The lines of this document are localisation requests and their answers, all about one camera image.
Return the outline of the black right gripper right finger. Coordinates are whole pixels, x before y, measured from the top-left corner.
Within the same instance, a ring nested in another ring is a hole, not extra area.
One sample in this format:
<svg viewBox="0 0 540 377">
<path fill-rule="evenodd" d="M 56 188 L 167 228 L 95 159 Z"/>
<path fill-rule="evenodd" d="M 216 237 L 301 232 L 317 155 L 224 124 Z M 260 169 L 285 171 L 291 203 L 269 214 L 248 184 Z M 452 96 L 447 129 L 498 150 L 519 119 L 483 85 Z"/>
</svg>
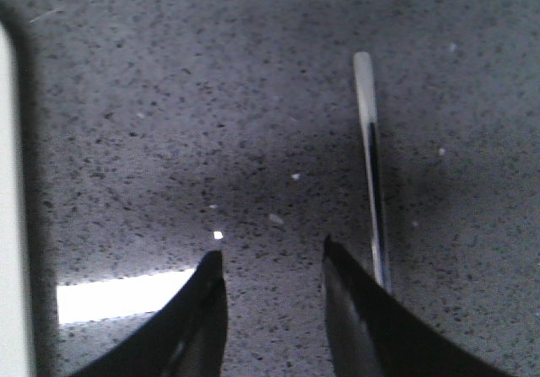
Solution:
<svg viewBox="0 0 540 377">
<path fill-rule="evenodd" d="M 502 376 L 424 324 L 325 238 L 325 322 L 337 376 Z"/>
</svg>

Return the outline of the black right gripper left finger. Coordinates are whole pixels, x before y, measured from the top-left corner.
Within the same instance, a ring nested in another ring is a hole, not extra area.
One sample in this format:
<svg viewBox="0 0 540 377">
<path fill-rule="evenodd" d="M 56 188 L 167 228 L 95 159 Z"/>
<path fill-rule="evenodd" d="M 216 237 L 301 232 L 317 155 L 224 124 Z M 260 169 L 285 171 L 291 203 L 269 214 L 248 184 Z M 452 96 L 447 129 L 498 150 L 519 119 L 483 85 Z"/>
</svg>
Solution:
<svg viewBox="0 0 540 377">
<path fill-rule="evenodd" d="M 167 305 L 74 376 L 220 376 L 228 333 L 223 255 L 207 253 Z"/>
</svg>

